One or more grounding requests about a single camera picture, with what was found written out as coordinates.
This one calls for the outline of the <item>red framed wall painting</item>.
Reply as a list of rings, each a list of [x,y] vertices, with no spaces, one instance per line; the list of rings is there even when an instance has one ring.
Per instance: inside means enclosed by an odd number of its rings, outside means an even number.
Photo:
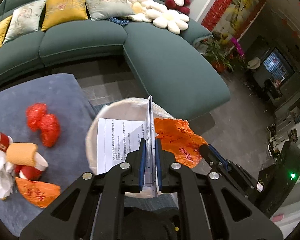
[[[240,38],[253,22],[267,0],[215,0],[202,20],[202,25],[211,31],[222,45],[231,38]]]

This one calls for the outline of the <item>potted orchid plant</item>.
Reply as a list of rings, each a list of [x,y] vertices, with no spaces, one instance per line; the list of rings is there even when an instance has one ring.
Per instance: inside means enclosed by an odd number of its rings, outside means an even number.
[[[213,37],[205,39],[202,44],[205,51],[203,57],[213,66],[213,68],[222,74],[226,70],[233,73],[235,64],[241,67],[244,64],[245,54],[242,46],[234,37],[230,38],[230,46],[224,48]]]

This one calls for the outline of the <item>yellow embroidered cushion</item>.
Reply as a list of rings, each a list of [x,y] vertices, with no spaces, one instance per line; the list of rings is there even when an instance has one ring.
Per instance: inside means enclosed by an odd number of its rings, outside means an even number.
[[[61,23],[87,19],[85,0],[46,0],[42,31]]]

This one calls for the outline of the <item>white tissue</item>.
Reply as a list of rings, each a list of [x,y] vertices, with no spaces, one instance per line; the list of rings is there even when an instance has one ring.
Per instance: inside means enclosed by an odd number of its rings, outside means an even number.
[[[6,153],[0,150],[0,200],[13,193],[15,165],[6,160]]]

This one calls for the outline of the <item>red mesh netting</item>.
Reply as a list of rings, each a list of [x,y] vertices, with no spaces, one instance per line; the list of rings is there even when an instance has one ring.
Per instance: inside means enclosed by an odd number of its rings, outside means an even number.
[[[34,103],[27,108],[26,117],[29,129],[33,132],[40,131],[42,144],[53,147],[61,134],[57,116],[47,111],[45,103]]]

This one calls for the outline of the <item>orange foam net sleeve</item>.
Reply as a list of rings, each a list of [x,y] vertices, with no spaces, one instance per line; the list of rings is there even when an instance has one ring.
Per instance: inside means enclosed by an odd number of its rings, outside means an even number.
[[[14,165],[35,167],[35,154],[37,150],[38,146],[33,143],[11,143],[6,151],[6,161]]]

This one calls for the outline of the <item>white daisy flower pillow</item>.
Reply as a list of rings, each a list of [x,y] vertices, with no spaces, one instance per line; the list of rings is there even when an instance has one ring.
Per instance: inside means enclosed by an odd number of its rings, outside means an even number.
[[[157,28],[168,29],[177,35],[189,28],[189,16],[168,9],[154,0],[127,0],[127,3],[134,12],[134,15],[126,17],[131,21],[152,23]]]

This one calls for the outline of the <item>pale grey embroidered cushion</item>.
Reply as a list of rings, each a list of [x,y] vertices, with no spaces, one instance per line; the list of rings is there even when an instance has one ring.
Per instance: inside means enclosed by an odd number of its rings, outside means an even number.
[[[6,44],[19,36],[38,31],[45,3],[46,0],[38,0],[15,9],[2,44]]]

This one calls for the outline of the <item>blue beaded item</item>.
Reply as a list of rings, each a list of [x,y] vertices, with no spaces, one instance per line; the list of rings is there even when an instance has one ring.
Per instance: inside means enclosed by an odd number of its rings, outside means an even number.
[[[119,18],[110,17],[110,18],[108,18],[108,21],[113,22],[115,24],[118,24],[118,25],[120,25],[122,27],[125,27],[125,26],[127,26],[129,24],[129,20],[124,19],[124,18],[120,18],[120,17]]]

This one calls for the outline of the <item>orange plastic bag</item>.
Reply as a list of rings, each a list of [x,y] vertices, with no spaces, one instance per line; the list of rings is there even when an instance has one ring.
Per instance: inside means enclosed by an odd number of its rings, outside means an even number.
[[[199,164],[202,159],[199,148],[208,143],[194,133],[187,120],[155,118],[154,128],[162,149],[173,153],[177,162],[189,168]]]
[[[39,208],[46,208],[61,194],[61,187],[55,184],[18,177],[15,182],[19,193]]]

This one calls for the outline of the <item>dark green curved sofa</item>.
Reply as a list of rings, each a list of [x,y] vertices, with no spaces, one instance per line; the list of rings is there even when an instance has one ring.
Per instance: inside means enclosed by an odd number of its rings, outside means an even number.
[[[37,69],[122,54],[155,103],[176,118],[193,119],[230,99],[223,79],[193,46],[208,36],[194,20],[180,35],[144,22],[70,21],[3,45],[0,85]]]

